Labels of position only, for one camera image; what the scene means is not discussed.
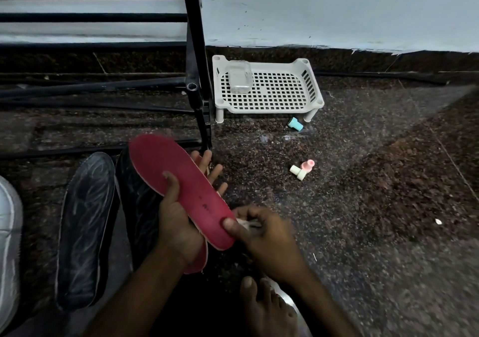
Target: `white plastic tray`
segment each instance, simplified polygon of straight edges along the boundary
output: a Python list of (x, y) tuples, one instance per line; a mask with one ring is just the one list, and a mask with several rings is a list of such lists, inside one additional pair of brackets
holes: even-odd
[(298, 58), (290, 64), (251, 62), (253, 87), (248, 93), (231, 92), (228, 60), (213, 56), (216, 122), (224, 121), (224, 110), (234, 114), (290, 113), (310, 122), (324, 106), (320, 88), (309, 61)]

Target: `black metal frame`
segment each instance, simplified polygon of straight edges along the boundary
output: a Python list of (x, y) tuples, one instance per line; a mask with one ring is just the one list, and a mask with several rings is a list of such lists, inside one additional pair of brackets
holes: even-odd
[[(121, 44), (73, 44), (72, 48), (94, 50), (135, 50), (135, 49), (168, 49), (186, 46), (186, 76), (179, 78), (158, 78), (147, 80), (128, 80), (110, 82), (70, 83), (67, 85), (43, 86), (27, 89), (11, 89), (0, 91), (0, 106), (8, 108), (108, 108), (127, 110), (161, 111), (173, 114), (194, 115), (200, 130), (201, 140), (182, 139), (177, 143), (182, 147), (201, 147), (201, 152), (211, 149), (210, 104), (213, 98), (209, 77), (203, 23), (201, 20), (201, 0), (185, 0), (186, 13), (0, 13), (2, 22), (187, 22), (186, 42), (160, 43), (121, 43)], [(2, 52), (34, 51), (44, 49), (62, 49), (63, 44), (5, 44), (0, 45)], [(30, 99), (58, 95), (74, 95), (121, 89), (185, 89), (193, 110), (176, 109), (130, 103), (81, 102), (78, 100)], [(99, 147), (76, 147), (45, 151), (2, 153), (4, 159), (30, 159), (59, 155), (91, 153), (97, 151), (114, 154), (124, 148), (125, 144)]]

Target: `forearm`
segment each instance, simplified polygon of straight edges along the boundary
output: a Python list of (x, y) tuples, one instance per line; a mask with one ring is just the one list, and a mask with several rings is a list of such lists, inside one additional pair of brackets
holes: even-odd
[(184, 262), (163, 247), (141, 267), (95, 317), (86, 337), (146, 336), (183, 274)]
[(286, 290), (301, 311), (313, 336), (360, 335), (311, 269), (305, 269)]

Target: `hand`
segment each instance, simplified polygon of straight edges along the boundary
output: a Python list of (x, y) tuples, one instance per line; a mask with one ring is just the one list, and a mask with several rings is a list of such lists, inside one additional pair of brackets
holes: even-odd
[(240, 240), (252, 254), (258, 266), (278, 283), (293, 285), (297, 277), (309, 271), (288, 224), (266, 207), (254, 205), (233, 210), (236, 218), (257, 218), (261, 233), (252, 233), (233, 219), (225, 219), (223, 227)]
[[(212, 153), (209, 150), (202, 158), (197, 151), (191, 153), (191, 158), (202, 173), (207, 172), (211, 156)], [(219, 164), (209, 173), (208, 180), (211, 184), (218, 178), (222, 170), (223, 166)], [(169, 187), (159, 205), (159, 243), (157, 248), (177, 253), (186, 267), (195, 260), (205, 238), (190, 222), (185, 209), (177, 202), (180, 194), (178, 179), (170, 172), (165, 172), (164, 177), (168, 180)], [(224, 194), (227, 187), (228, 185), (223, 183), (218, 188), (220, 196)]]

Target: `foot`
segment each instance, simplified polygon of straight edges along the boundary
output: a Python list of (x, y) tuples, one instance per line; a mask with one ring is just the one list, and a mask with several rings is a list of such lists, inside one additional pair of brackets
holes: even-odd
[(266, 281), (261, 282), (260, 301), (256, 300), (258, 286), (252, 277), (241, 282), (240, 297), (243, 301), (246, 325), (253, 337), (297, 337), (296, 311), (270, 289)]
[(18, 259), (22, 220), (18, 193), (0, 177), (0, 334), (15, 316), (20, 297)]

